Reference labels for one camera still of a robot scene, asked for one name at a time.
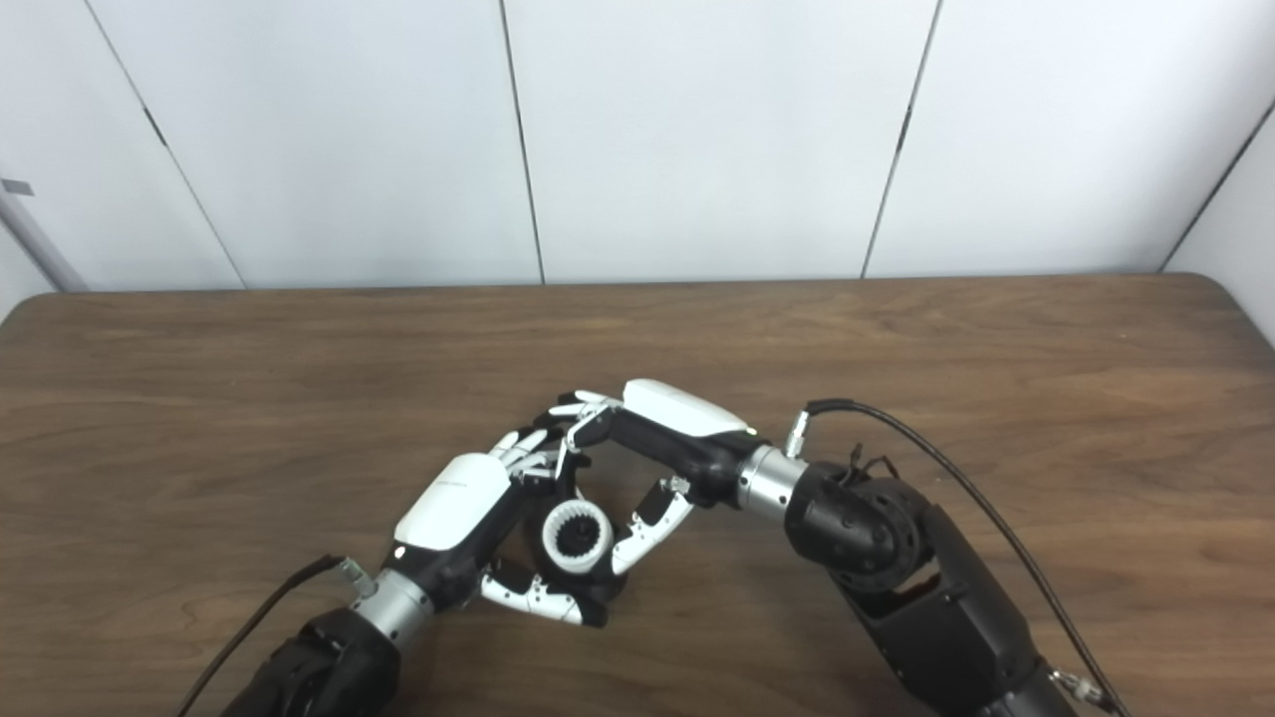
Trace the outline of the white and black left hand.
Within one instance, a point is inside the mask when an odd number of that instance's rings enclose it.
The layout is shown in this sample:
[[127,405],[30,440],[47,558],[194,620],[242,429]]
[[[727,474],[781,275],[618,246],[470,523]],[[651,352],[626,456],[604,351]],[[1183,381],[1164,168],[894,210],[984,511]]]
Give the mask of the white and black left hand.
[[615,526],[584,498],[556,427],[524,427],[454,457],[391,532],[363,616],[394,639],[470,600],[606,626],[623,577],[606,566]]

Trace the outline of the white and black right hand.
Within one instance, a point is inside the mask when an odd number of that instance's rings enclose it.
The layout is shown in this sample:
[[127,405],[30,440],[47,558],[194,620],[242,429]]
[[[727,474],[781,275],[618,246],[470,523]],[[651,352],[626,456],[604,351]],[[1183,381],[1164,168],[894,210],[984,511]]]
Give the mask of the white and black right hand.
[[560,424],[567,425],[562,448],[569,455],[616,443],[669,472],[646,490],[615,541],[606,566],[616,577],[646,558],[694,508],[741,509],[745,464],[768,444],[719,404],[652,379],[626,381],[618,399],[592,390],[558,395],[534,425]]

